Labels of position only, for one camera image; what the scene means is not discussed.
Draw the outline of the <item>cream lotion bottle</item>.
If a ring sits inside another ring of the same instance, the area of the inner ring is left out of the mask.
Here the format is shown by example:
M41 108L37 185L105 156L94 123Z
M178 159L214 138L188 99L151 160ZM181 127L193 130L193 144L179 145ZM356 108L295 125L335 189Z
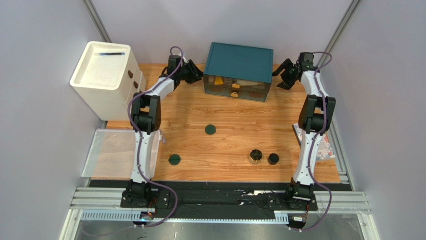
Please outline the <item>cream lotion bottle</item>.
M264 89L263 83L261 82L239 81L238 84L241 88Z

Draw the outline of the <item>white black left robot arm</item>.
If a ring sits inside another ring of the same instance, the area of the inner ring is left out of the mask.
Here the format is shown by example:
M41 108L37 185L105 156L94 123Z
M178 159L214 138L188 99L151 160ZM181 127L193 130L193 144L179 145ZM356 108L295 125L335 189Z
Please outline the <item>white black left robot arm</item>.
M164 143L161 131L162 101L180 85L196 83L203 72L192 60L170 55L168 66L157 83L143 93L136 93L128 112L130 124L135 131L135 158L133 172L122 194L122 207L130 205L146 207L153 202L152 179L155 176L160 143Z

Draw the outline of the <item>orange tube white cap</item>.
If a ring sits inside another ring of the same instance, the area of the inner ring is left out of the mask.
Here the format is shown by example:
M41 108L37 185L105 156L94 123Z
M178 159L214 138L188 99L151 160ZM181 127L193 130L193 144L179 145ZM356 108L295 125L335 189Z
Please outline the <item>orange tube white cap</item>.
M214 85L215 86L223 86L224 85L224 80L222 77L220 76L216 76L215 80L214 80Z

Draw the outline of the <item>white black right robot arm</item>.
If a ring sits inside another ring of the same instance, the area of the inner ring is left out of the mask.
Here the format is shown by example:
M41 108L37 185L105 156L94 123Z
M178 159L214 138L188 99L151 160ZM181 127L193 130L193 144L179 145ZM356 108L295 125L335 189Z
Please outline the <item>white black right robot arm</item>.
M293 63L286 59L272 75L281 76L279 88L290 90L300 81L307 94L298 120L302 133L299 162L286 191L288 203L307 205L314 199L314 188L318 183L314 175L318 151L330 128L337 101L326 93L320 69L313 66L312 60Z

